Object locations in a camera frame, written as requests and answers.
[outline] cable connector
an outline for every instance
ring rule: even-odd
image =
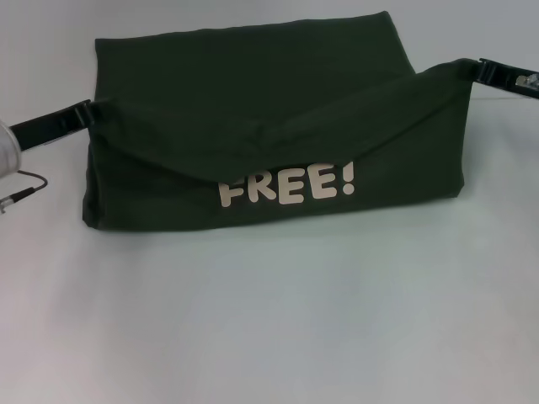
[[[28,171],[22,171],[22,170],[18,170],[18,173],[27,175],[29,177],[38,178],[41,181],[43,181],[43,184],[37,188],[27,188],[22,191],[16,192],[15,194],[11,194],[7,198],[0,199],[0,215],[3,215],[4,213],[6,213],[6,208],[8,206],[16,204],[17,202],[19,202],[20,200],[24,198],[28,198],[32,194],[35,194],[37,191],[46,187],[47,184],[49,183],[45,177],[42,177],[39,174],[29,173]]]

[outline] green fabric bag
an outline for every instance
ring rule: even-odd
[[[388,13],[96,40],[88,226],[177,231],[455,197],[475,61]]]

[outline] exclamation mark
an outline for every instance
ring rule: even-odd
[[[343,179],[347,184],[343,187],[343,191],[347,195],[352,195],[354,193],[354,185],[351,184],[354,181],[354,162],[349,162],[343,168]]]

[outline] white surface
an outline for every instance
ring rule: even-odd
[[[96,36],[382,9],[418,70],[539,67],[539,3],[374,4],[3,0],[0,114],[91,98]],[[537,403],[538,108],[472,102],[459,199],[219,231],[91,231],[87,134],[25,153],[51,185],[0,217],[0,402]]]

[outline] black clip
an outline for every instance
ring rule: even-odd
[[[44,145],[95,124],[96,108],[90,100],[11,127],[22,151]]]
[[[526,97],[539,98],[539,72],[487,59],[479,60],[482,63],[479,66],[476,82]]]

